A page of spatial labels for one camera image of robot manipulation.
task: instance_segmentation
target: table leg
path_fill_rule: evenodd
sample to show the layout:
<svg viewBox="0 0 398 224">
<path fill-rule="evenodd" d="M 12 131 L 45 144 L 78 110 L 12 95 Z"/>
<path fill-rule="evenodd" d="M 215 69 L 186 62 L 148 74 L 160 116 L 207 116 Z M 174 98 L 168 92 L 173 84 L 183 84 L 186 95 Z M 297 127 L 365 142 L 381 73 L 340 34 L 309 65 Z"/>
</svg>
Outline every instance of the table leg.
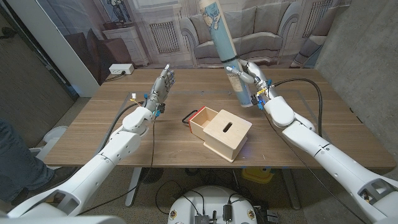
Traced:
<svg viewBox="0 0 398 224">
<path fill-rule="evenodd" d="M 301 208 L 299 196 L 297 195 L 297 189 L 294 183 L 293 175 L 290 169 L 282 169 L 282 175 L 284 177 L 285 186 L 287 193 L 289 194 L 292 208 L 299 210 Z"/>
<path fill-rule="evenodd" d="M 135 187 L 138 184 L 139 176 L 141 175 L 141 167 L 135 167 L 132 171 L 132 176 L 130 180 L 129 190 Z M 127 194 L 126 202 L 124 203 L 127 207 L 131 207 L 132 203 L 134 202 L 134 195 L 137 189 L 132 190 Z"/>
</svg>

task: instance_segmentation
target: backdrop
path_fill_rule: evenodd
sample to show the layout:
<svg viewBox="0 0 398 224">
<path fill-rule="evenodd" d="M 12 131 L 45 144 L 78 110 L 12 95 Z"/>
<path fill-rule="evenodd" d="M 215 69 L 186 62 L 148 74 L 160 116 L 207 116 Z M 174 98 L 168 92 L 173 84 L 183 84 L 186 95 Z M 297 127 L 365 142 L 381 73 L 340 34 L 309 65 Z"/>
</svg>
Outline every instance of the backdrop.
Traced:
<svg viewBox="0 0 398 224">
<path fill-rule="evenodd" d="M 99 84 L 112 63 L 222 67 L 198 0 L 37 0 Z M 220 0 L 240 58 L 312 68 L 340 0 Z"/>
</svg>

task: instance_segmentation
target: cardboard tube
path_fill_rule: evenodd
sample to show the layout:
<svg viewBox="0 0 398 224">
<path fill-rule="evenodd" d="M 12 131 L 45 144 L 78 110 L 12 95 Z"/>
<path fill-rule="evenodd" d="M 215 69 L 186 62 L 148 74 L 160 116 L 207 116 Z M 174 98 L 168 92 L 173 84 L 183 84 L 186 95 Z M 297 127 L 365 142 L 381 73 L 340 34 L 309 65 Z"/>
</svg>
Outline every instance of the cardboard tube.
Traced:
<svg viewBox="0 0 398 224">
<path fill-rule="evenodd" d="M 232 67 L 242 71 L 242 66 L 236 58 L 235 46 L 225 22 L 220 3 L 218 0 L 199 0 L 199 7 L 206 25 L 209 28 L 218 55 L 223 62 L 229 82 L 231 82 L 241 106 L 252 106 L 249 88 L 237 75 L 226 69 L 226 67 Z"/>
</svg>

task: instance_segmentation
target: wooden box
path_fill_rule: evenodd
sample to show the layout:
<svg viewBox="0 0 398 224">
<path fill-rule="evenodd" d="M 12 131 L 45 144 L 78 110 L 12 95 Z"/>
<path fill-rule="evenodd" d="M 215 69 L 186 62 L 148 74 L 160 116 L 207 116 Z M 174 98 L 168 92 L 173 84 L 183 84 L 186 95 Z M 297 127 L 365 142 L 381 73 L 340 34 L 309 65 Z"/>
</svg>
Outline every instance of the wooden box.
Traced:
<svg viewBox="0 0 398 224">
<path fill-rule="evenodd" d="M 189 119 L 191 133 L 198 136 L 200 139 L 205 140 L 203 128 L 205 128 L 217 114 L 217 111 L 214 111 L 206 106 L 202 107 Z"/>
<path fill-rule="evenodd" d="M 204 146 L 229 162 L 233 162 L 248 140 L 251 123 L 228 111 L 221 110 L 203 128 Z"/>
</svg>

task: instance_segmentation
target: box lid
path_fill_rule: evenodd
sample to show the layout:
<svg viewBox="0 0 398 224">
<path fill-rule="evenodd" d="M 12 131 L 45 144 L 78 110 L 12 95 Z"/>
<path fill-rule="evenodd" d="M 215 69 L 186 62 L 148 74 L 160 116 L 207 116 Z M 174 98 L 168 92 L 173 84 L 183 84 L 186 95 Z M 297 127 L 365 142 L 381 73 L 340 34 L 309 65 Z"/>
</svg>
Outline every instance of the box lid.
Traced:
<svg viewBox="0 0 398 224">
<path fill-rule="evenodd" d="M 249 121 L 221 110 L 203 129 L 203 132 L 231 149 L 236 149 L 248 133 L 251 125 Z"/>
</svg>

